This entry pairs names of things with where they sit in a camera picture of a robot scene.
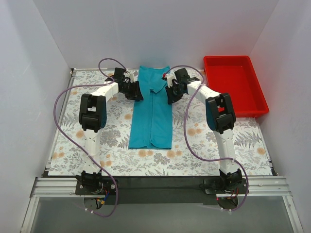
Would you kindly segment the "teal t shirt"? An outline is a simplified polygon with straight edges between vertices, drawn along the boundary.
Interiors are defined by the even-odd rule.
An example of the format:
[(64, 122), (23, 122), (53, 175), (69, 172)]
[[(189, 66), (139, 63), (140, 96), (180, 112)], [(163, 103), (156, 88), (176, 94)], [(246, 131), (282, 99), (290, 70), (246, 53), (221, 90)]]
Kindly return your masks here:
[(138, 81), (143, 101), (134, 103), (130, 149), (171, 149), (173, 111), (168, 104), (163, 74), (170, 68), (139, 68)]

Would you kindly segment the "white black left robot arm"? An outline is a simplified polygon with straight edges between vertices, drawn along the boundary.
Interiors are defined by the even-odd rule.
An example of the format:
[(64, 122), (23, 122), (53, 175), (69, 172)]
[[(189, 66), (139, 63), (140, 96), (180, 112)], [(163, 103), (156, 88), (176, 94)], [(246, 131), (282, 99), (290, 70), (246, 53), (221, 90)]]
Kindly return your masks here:
[(115, 68), (114, 74), (105, 80), (105, 84), (91, 94), (83, 94), (80, 101), (79, 123), (84, 131), (88, 159), (79, 181), (92, 194), (99, 194), (104, 187), (99, 167), (100, 139), (107, 122), (108, 100), (117, 93), (124, 94), (129, 100), (143, 100), (139, 81), (124, 68)]

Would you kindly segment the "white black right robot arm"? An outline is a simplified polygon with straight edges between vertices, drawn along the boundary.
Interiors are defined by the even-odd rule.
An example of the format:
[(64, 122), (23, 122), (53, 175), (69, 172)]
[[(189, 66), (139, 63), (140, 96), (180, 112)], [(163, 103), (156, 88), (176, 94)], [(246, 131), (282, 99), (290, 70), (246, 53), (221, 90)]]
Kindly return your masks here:
[[(236, 115), (231, 97), (228, 93), (221, 94), (213, 91), (205, 81), (190, 77), (185, 67), (174, 73), (164, 73), (162, 79), (167, 82), (166, 93), (168, 104), (173, 104), (182, 99), (184, 94), (191, 96), (184, 115), (184, 138), (190, 153), (197, 159), (205, 162), (219, 162), (219, 184), (216, 189), (231, 193), (242, 183), (241, 164), (236, 161), (233, 142), (233, 129)], [(207, 125), (213, 131), (219, 151), (218, 159), (204, 159), (195, 154), (190, 147), (186, 134), (186, 121), (190, 104), (194, 98), (205, 104)]]

